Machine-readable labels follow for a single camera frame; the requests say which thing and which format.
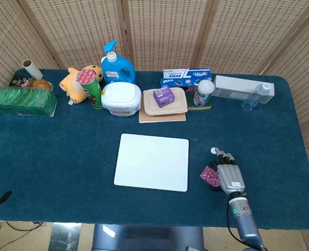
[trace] blue detergent bottle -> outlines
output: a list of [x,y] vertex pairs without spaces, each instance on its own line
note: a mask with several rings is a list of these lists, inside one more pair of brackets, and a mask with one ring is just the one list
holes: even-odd
[[112,82],[128,82],[135,84],[135,70],[126,58],[116,55],[113,51],[117,40],[113,40],[104,46],[107,56],[101,59],[102,71],[107,84]]

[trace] pink patterned cloth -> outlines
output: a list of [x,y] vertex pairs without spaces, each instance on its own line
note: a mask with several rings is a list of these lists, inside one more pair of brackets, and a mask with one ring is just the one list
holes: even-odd
[[211,169],[209,166],[206,166],[206,168],[203,170],[201,173],[201,178],[213,187],[219,187],[221,185],[218,173]]

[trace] green can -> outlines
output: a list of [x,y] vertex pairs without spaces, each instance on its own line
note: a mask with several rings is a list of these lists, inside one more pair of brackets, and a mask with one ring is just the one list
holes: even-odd
[[101,87],[96,79],[96,73],[91,69],[83,69],[77,74],[76,81],[84,88],[91,105],[96,109],[101,109]]

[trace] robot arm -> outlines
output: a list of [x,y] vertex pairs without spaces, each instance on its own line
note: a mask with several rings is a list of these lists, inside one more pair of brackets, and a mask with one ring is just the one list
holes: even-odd
[[245,251],[266,251],[267,249],[262,242],[258,227],[255,224],[252,212],[250,210],[246,194],[244,193],[244,180],[239,167],[235,163],[235,159],[231,154],[226,154],[218,148],[212,148],[211,152],[216,154],[218,157],[220,164],[217,166],[217,169],[221,188],[229,196],[227,218],[228,211],[230,209],[235,219],[241,242],[250,247],[245,249]]

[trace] green tissue box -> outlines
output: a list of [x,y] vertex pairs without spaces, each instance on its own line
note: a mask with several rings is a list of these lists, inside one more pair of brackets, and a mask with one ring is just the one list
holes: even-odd
[[47,89],[0,87],[0,113],[53,117],[57,98]]

